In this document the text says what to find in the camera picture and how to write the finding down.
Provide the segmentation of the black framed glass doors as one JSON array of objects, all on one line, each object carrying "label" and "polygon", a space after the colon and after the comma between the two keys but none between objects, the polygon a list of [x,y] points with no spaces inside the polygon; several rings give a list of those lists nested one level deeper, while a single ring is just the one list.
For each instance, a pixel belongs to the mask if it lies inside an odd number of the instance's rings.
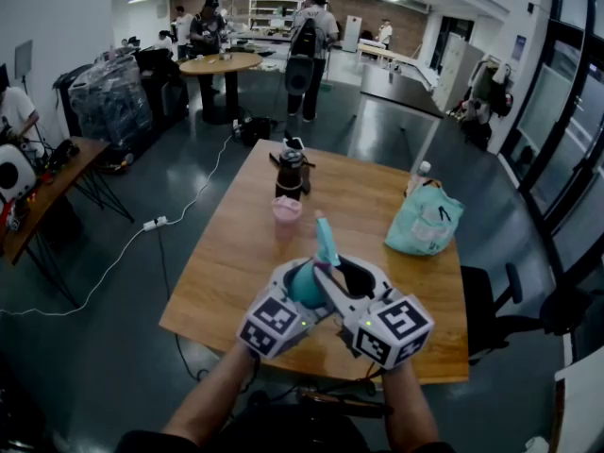
[{"label": "black framed glass doors", "polygon": [[604,266],[604,0],[551,0],[545,40],[502,158],[554,277]]}]

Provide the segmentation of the black bag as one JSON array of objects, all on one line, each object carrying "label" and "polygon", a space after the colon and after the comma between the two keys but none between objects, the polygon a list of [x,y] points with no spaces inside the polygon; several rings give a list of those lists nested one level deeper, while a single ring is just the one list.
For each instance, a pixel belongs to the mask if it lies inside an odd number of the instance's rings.
[{"label": "black bag", "polygon": [[269,140],[272,130],[272,121],[267,117],[247,118],[240,127],[240,140],[253,147],[258,140]]}]

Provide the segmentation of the teal plastic bag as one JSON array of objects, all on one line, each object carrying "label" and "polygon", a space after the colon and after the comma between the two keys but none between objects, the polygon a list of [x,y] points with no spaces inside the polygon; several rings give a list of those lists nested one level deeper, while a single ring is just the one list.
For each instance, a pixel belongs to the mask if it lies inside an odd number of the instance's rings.
[{"label": "teal plastic bag", "polygon": [[435,256],[452,241],[464,205],[440,184],[418,184],[403,201],[386,235],[391,249],[414,256]]}]

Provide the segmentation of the person's left forearm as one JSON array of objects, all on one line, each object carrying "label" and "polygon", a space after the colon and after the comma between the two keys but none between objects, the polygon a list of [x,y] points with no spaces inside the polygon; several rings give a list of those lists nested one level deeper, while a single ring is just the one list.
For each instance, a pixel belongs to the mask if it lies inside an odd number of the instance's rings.
[{"label": "person's left forearm", "polygon": [[235,343],[186,396],[162,432],[197,446],[207,444],[226,424],[255,363],[252,352],[244,344]]}]

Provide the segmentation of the plastic-wrapped black stack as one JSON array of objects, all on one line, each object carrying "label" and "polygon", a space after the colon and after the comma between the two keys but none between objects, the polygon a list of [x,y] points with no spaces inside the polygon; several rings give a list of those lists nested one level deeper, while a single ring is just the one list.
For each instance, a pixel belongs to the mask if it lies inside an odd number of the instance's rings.
[{"label": "plastic-wrapped black stack", "polygon": [[132,55],[94,64],[68,93],[84,138],[126,150],[153,126],[140,68]]}]

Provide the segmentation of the teal spray bottle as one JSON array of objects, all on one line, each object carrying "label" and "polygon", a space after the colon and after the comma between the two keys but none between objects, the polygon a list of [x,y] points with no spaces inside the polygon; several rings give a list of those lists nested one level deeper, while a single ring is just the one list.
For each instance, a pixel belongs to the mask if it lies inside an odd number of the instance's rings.
[{"label": "teal spray bottle", "polygon": [[293,271],[292,280],[288,286],[289,297],[293,302],[299,302],[310,310],[324,307],[327,303],[322,289],[315,283],[314,261],[307,260]]}]

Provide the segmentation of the light wooden table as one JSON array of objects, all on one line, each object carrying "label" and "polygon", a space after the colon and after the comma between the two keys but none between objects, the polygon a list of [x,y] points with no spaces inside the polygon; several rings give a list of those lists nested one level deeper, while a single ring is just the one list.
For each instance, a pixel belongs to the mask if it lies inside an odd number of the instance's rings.
[{"label": "light wooden table", "polygon": [[391,59],[392,61],[398,61],[398,62],[402,62],[406,65],[412,65],[414,66],[416,63],[415,59],[409,58],[407,56],[403,56],[401,54],[397,54],[393,51],[390,50],[386,50],[386,49],[382,49],[380,47],[376,47],[373,45],[367,45],[367,44],[362,44],[359,43],[358,44],[358,51],[361,54],[368,54],[368,55],[373,55],[373,56],[377,56],[381,59]]}]

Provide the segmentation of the large black table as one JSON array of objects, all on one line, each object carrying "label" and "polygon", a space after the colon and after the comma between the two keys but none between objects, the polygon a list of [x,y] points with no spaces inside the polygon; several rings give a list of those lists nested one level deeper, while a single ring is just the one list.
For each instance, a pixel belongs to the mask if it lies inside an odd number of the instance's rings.
[{"label": "large black table", "polygon": [[445,115],[438,109],[430,93],[420,81],[375,65],[364,64],[357,118],[362,116],[369,101],[401,109],[405,113],[430,121],[428,133],[422,140],[411,167],[412,170],[416,170],[425,159]]}]

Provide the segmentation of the dark thermos bottle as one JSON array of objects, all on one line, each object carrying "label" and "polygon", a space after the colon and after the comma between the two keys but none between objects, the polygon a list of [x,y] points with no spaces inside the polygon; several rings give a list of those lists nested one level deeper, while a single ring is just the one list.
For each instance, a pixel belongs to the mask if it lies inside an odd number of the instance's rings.
[{"label": "dark thermos bottle", "polygon": [[[282,141],[282,148],[281,148],[280,152],[285,149],[288,149],[288,148],[300,150],[303,154],[304,154],[304,150],[305,150],[304,144],[299,137],[293,137],[288,132],[285,132],[285,136]],[[276,168],[277,168],[278,156],[276,157],[273,154],[269,154],[269,159],[276,166]],[[308,160],[308,162],[310,164],[310,168],[313,168],[315,166],[315,164],[311,163],[309,160]]]}]

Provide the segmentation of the teal and pink spray nozzle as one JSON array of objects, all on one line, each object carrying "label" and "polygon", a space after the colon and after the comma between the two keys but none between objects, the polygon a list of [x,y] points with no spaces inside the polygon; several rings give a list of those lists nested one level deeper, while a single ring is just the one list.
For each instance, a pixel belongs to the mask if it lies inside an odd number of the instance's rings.
[{"label": "teal and pink spray nozzle", "polygon": [[315,255],[316,261],[333,267],[339,266],[341,262],[331,226],[329,225],[325,214],[320,210],[315,212],[315,224],[315,233],[318,243],[318,249]]}]

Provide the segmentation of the white shelving unit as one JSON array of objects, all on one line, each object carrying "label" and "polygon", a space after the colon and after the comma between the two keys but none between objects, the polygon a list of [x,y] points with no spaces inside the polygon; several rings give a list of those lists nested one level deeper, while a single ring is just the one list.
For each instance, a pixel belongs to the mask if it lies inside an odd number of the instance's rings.
[{"label": "white shelving unit", "polygon": [[249,0],[248,26],[260,30],[291,28],[302,0]]}]

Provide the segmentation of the person's dark clothing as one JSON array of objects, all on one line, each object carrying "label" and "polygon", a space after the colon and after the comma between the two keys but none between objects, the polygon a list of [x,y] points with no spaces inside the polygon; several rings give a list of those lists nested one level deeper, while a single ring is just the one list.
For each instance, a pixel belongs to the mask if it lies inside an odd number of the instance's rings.
[{"label": "person's dark clothing", "polygon": [[254,408],[228,422],[217,411],[176,415],[162,431],[131,430],[115,453],[456,453],[441,441],[373,451],[352,420],[294,405]]}]

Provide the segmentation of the person's right forearm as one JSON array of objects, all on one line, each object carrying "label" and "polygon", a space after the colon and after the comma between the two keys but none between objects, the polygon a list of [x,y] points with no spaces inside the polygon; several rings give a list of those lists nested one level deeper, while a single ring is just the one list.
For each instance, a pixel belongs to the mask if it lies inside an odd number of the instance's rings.
[{"label": "person's right forearm", "polygon": [[394,453],[413,453],[439,442],[436,422],[414,373],[411,361],[387,372],[382,379],[388,442]]}]

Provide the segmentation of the tall white appliance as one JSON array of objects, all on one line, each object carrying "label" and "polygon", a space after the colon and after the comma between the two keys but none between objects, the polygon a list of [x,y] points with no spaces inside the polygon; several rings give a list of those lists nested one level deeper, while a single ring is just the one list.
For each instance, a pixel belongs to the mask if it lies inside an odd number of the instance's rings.
[{"label": "tall white appliance", "polygon": [[344,26],[344,37],[342,39],[342,50],[348,53],[358,51],[359,38],[361,33],[362,18],[348,15]]}]

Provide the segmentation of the grey panel on stand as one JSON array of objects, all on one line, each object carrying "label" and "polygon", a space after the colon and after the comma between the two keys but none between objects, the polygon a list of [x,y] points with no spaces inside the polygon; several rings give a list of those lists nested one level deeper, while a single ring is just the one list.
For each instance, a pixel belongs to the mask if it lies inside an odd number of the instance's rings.
[{"label": "grey panel on stand", "polygon": [[23,79],[32,68],[33,41],[28,40],[15,47],[14,77]]}]

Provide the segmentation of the small black pouch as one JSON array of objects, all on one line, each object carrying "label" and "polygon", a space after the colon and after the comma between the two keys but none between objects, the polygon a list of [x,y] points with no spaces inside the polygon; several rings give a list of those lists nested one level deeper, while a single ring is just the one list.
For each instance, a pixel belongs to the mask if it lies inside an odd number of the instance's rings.
[{"label": "small black pouch", "polygon": [[51,154],[46,162],[46,169],[51,172],[60,170],[80,152],[79,147],[69,139],[64,140]]}]

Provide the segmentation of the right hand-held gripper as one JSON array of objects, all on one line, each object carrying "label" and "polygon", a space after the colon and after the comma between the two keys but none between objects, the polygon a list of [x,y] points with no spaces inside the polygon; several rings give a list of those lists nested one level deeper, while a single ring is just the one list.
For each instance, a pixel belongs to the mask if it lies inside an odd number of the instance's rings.
[{"label": "right hand-held gripper", "polygon": [[385,370],[395,369],[419,352],[434,329],[434,320],[412,294],[393,288],[385,273],[366,260],[341,255],[338,279],[318,265],[314,280],[352,335],[351,349]]}]

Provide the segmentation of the white case with black circle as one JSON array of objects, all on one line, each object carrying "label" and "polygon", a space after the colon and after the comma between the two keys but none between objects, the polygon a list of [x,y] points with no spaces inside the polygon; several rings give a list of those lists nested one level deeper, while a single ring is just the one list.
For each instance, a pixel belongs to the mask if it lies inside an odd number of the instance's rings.
[{"label": "white case with black circle", "polygon": [[4,203],[22,199],[36,182],[34,169],[20,149],[12,144],[0,145],[0,199]]}]

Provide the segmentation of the white desk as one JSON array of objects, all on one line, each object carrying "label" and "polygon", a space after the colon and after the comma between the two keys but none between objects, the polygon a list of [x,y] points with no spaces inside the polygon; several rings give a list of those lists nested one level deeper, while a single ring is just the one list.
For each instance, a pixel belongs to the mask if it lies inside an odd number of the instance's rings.
[{"label": "white desk", "polygon": [[556,453],[604,453],[604,346],[555,379],[564,386]]}]

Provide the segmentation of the black cabinet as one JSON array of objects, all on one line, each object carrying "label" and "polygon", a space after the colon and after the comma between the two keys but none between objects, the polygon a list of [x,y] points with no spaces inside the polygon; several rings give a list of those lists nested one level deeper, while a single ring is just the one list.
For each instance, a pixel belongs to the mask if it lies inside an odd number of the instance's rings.
[{"label": "black cabinet", "polygon": [[185,115],[189,103],[186,83],[167,49],[136,53],[143,89],[155,126],[170,126]]}]

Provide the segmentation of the black office chair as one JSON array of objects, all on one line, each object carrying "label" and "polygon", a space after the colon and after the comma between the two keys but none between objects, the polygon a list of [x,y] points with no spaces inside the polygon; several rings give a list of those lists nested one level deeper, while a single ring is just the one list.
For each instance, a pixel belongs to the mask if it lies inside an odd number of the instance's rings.
[{"label": "black office chair", "polygon": [[477,267],[463,266],[461,278],[464,292],[468,359],[477,364],[484,356],[509,345],[508,337],[521,332],[541,330],[546,334],[562,336],[574,331],[582,322],[593,298],[576,290],[557,290],[550,294],[539,310],[539,316],[500,315],[508,302],[518,305],[523,301],[523,289],[514,264],[505,265],[508,288],[494,297],[488,273]]}]

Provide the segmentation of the pink plastic cup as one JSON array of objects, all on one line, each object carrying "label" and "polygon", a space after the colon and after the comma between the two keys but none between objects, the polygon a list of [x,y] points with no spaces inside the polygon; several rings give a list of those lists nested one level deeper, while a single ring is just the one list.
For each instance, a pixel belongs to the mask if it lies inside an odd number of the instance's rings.
[{"label": "pink plastic cup", "polygon": [[302,204],[286,195],[275,198],[271,204],[275,222],[276,237],[281,241],[288,241],[294,235],[300,217]]}]

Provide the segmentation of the wooden desk with black legs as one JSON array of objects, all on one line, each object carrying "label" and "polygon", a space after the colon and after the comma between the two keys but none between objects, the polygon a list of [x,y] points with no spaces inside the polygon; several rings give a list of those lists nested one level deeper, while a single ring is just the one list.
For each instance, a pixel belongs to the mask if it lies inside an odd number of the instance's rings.
[{"label": "wooden desk with black legs", "polygon": [[29,256],[45,280],[77,309],[54,259],[54,252],[75,240],[82,229],[68,192],[77,190],[99,209],[112,210],[131,223],[135,219],[100,174],[100,159],[108,145],[81,137],[72,141],[79,154],[56,172],[46,169],[23,202],[25,217],[19,228],[0,232],[0,257],[16,265],[23,255]]}]

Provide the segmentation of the coat rack with clothes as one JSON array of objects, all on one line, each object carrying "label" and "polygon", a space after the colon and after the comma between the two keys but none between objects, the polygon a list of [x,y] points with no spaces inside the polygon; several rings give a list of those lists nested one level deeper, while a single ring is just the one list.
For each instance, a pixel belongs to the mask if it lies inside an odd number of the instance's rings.
[{"label": "coat rack with clothes", "polygon": [[511,86],[512,68],[493,56],[485,55],[476,65],[468,80],[468,90],[450,115],[461,124],[464,141],[486,151],[493,131],[490,120],[495,114],[506,117],[513,105]]}]

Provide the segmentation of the round wooden table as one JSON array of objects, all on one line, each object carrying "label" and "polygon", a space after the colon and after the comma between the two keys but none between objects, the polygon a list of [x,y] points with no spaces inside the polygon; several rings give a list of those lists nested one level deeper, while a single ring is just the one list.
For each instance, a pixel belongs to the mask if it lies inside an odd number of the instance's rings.
[{"label": "round wooden table", "polygon": [[[258,67],[262,57],[253,53],[225,52],[207,56],[198,56],[179,65],[185,76],[196,76],[200,84],[202,118],[211,125],[232,124],[240,120],[238,73]],[[226,91],[226,103],[218,106],[210,89],[209,76],[223,75]]]}]

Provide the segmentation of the white locker cabinet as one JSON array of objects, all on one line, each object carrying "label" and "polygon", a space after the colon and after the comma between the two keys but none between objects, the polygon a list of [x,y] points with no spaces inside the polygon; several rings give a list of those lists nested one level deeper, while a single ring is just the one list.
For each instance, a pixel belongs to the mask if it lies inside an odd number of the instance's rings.
[{"label": "white locker cabinet", "polygon": [[432,99],[441,112],[453,109],[465,96],[469,87],[468,80],[480,56],[480,51],[464,38],[456,34],[449,35],[442,69],[432,93]]}]

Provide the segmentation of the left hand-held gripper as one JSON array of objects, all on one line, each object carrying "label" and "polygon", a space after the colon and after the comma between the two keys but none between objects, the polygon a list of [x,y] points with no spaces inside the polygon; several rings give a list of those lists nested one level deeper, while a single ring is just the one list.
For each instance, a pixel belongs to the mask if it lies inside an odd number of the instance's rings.
[{"label": "left hand-held gripper", "polygon": [[302,341],[331,316],[333,306],[303,307],[303,315],[282,289],[290,289],[294,276],[310,261],[298,258],[279,265],[267,288],[255,299],[237,332],[237,339],[258,356],[271,360]]}]

